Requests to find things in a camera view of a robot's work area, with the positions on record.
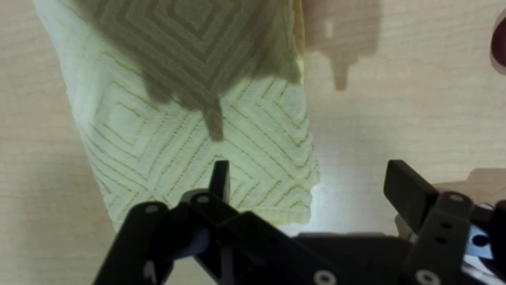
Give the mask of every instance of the yellow towel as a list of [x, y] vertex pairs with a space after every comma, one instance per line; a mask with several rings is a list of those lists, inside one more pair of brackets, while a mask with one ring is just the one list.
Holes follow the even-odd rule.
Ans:
[[306, 222], [318, 180], [299, 0], [34, 0], [117, 228], [231, 161], [231, 204]]

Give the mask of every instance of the cloth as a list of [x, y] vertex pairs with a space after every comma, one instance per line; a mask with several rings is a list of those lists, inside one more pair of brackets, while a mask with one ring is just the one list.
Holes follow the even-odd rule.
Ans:
[[114, 226], [231, 161], [231, 204], [307, 222], [299, 0], [34, 0]]

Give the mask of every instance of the textured fabric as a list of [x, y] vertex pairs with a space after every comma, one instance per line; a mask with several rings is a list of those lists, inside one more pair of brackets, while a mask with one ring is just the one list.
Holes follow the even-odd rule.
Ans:
[[231, 204], [306, 222], [318, 179], [293, 0], [35, 0], [116, 225], [231, 161]]

